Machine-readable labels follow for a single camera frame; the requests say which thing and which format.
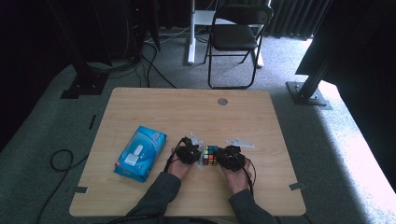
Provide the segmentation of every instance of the wire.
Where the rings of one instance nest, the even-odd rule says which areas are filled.
[[[205,44],[207,43],[207,39],[204,39],[204,38],[201,38],[201,37],[198,37],[198,36],[196,36],[195,39],[198,40],[201,43],[205,43]]]
[[[238,163],[239,163],[239,165],[241,166],[242,170],[243,170],[243,171],[245,172],[245,174],[247,175],[247,183],[248,183],[248,186],[249,186],[249,189],[250,189],[250,193],[251,193],[251,196],[254,197],[253,187],[254,187],[254,184],[256,183],[256,168],[254,167],[254,165],[253,165],[253,163],[251,162],[251,160],[246,158],[246,160],[248,160],[248,161],[250,162],[250,164],[252,165],[252,167],[253,167],[254,181],[252,182],[250,176],[248,175],[248,171],[247,171],[247,170],[245,169],[245,167],[242,165],[242,162],[241,162],[240,160],[238,160],[238,158],[236,157],[235,153],[233,153],[232,150],[230,150],[230,152],[231,152],[231,153],[233,154],[233,156],[236,158],[236,160],[238,161]]]
[[[177,34],[174,34],[174,35],[169,36],[167,39],[161,41],[160,43],[165,43],[166,41],[168,41],[168,40],[170,40],[170,39],[172,39],[172,38],[175,38],[175,37],[177,37],[178,35],[182,35],[182,34],[183,34],[184,32],[186,32],[188,29],[190,29],[190,26],[187,27],[186,29],[180,31],[180,32],[177,33]],[[152,42],[151,40],[152,40],[152,38],[146,40],[145,42],[146,42],[146,43],[152,44],[153,42]]]
[[[117,67],[110,67],[110,68],[100,68],[100,67],[95,67],[92,65],[88,65],[92,71],[98,72],[98,73],[111,73],[111,72],[123,72],[123,71],[128,71],[131,68],[135,68],[136,65],[138,64],[137,59],[129,59],[128,63],[122,64]]]
[[[163,171],[164,171],[164,172],[166,172],[166,173],[168,172],[169,165],[170,165],[172,162],[180,160],[180,158],[177,158],[177,159],[175,159],[174,161],[172,161],[172,159],[173,159],[175,153],[178,151],[178,148],[179,148],[179,146],[180,146],[180,144],[181,144],[182,141],[183,141],[183,139],[180,139],[180,141],[178,141],[175,150],[172,152],[171,156],[168,158],[168,161],[166,162],[165,168],[163,168]]]
[[[62,153],[62,152],[66,152],[69,157],[70,157],[70,161],[69,164],[67,165],[67,167],[65,168],[58,168],[55,166],[55,164],[53,163],[54,158]],[[74,159],[74,155],[73,152],[70,151],[69,149],[60,149],[58,151],[56,151],[55,153],[52,154],[52,156],[50,157],[49,160],[49,165],[50,167],[57,171],[57,172],[64,172],[64,176],[62,176],[61,181],[58,183],[58,185],[56,186],[55,190],[51,193],[51,195],[48,197],[48,199],[46,200],[46,202],[44,203],[43,207],[40,210],[40,213],[38,214],[37,220],[35,221],[36,224],[38,224],[40,222],[40,219],[44,213],[44,210],[46,209],[48,203],[50,202],[50,200],[52,199],[53,195],[56,193],[56,191],[58,191],[59,187],[62,185],[62,183],[64,182],[64,180],[66,179],[67,174],[69,173],[69,171],[73,170],[74,168],[76,168],[78,165],[80,165],[82,162],[84,162],[85,160],[87,160],[88,155],[86,155],[84,158],[82,158],[79,162],[77,162],[76,164],[73,165],[73,159]]]
[[[148,83],[148,80],[147,80],[147,77],[146,77],[146,66],[145,66],[145,64],[144,63],[142,63],[142,65],[143,65],[143,78],[145,79],[145,81],[146,81],[146,85],[147,85],[147,83]]]
[[[107,224],[125,223],[127,221],[136,221],[136,220],[141,220],[141,219],[159,218],[159,217],[163,217],[163,214],[120,217],[120,218],[117,218],[117,219],[107,222]]]
[[[157,52],[158,52],[157,49],[156,49],[154,46],[152,46],[152,45],[150,45],[150,44],[148,44],[148,43],[145,43],[145,44],[146,44],[146,45],[149,45],[150,47],[152,47],[152,48],[154,49],[154,57],[153,57],[153,59],[152,59],[151,61],[149,61],[149,59],[147,59],[143,54],[141,54],[142,58],[143,58],[144,60],[146,60],[146,61],[149,63],[148,75],[147,75],[147,84],[148,84],[148,88],[149,88],[149,71],[150,71],[151,67],[153,67],[153,68],[158,72],[158,74],[159,74],[167,83],[169,83],[169,85],[171,85],[173,88],[177,89],[177,87],[176,87],[174,84],[172,84],[172,82],[170,82],[170,81],[169,81],[169,80],[157,69],[157,67],[155,67],[154,64],[153,64],[155,58],[157,57]]]
[[[279,217],[275,217],[276,218],[276,221],[277,222],[279,222],[280,224],[282,224],[282,222],[280,221],[280,218]]]
[[[313,224],[312,220],[306,215],[306,213],[304,214],[304,217],[306,218],[306,220],[307,220],[310,224]]]
[[[143,67],[143,74],[145,71],[145,65],[143,64],[143,62],[141,63],[142,67]],[[134,72],[136,73],[136,76],[139,78],[139,87],[142,87],[142,77],[139,75],[139,73],[137,73],[137,69],[134,70]]]
[[[133,72],[137,73],[137,68],[138,68],[138,66],[139,66],[140,64],[142,64],[142,62],[138,63],[138,64],[137,64],[137,65],[134,67],[134,69],[133,69],[133,70],[131,70],[131,71],[128,71],[128,72],[126,72],[126,73],[124,73],[124,74],[122,74],[122,75],[118,75],[118,76],[109,76],[108,78],[120,78],[120,77],[126,77],[126,76],[128,76],[128,75],[132,74]]]

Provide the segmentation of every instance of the sleeve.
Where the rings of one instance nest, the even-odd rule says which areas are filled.
[[[181,181],[174,175],[161,172],[137,205],[127,214],[130,216],[164,214],[180,189]]]
[[[229,203],[240,224],[275,223],[274,217],[254,202],[248,189],[233,195],[229,199]]]

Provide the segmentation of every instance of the blue tissue box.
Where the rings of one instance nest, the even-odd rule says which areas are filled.
[[[165,142],[166,134],[139,126],[117,160],[114,173],[145,182]]]

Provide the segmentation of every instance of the floor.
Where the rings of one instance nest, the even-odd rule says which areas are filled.
[[[207,38],[205,35],[199,37],[199,40]],[[250,88],[270,92],[295,174],[299,182],[307,185],[302,190],[305,215],[277,217],[276,222],[396,223],[394,191],[337,87],[324,81],[319,85],[332,109],[295,105],[291,100],[285,83],[306,80],[306,76],[294,74],[309,43],[309,40],[287,37],[265,38],[264,67],[258,70]],[[104,223],[111,220],[113,217],[69,215],[68,207],[73,199],[70,189],[78,184],[84,161],[66,173],[54,171],[50,158],[59,149],[67,148],[74,155],[72,164],[83,159],[90,152],[111,91],[116,87],[146,87],[144,74],[148,71],[151,88],[173,88],[172,83],[178,88],[208,89],[207,64],[200,63],[205,43],[197,41],[194,65],[187,65],[188,45],[184,36],[169,39],[163,36],[161,52],[145,45],[143,55],[158,71],[143,61],[129,70],[113,72],[101,95],[60,99],[76,72],[72,66],[67,66],[56,76],[0,154],[0,223]],[[215,77],[214,81],[244,82],[246,76],[242,75],[252,69],[250,60],[228,66],[225,64],[231,61],[219,59],[214,66],[221,64],[221,70],[215,74],[222,73],[222,78]],[[106,68],[98,63],[92,66]],[[95,122],[92,122],[92,115],[96,116]],[[69,161],[68,155],[61,154],[52,162],[56,167],[68,167]],[[216,220],[233,223],[232,219]]]

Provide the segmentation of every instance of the table surface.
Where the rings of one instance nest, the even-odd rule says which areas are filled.
[[[218,99],[228,104],[220,105]],[[139,125],[167,134],[145,183],[113,173],[114,163]],[[274,216],[305,213],[300,190],[290,189],[297,180],[268,92],[116,88],[78,183],[88,191],[75,193],[70,214],[124,216],[163,170],[172,147],[190,133],[207,146],[226,147],[225,141],[235,138],[253,143],[254,147],[241,149],[256,167],[256,203]],[[230,196],[218,166],[194,165],[165,215],[234,216]]]

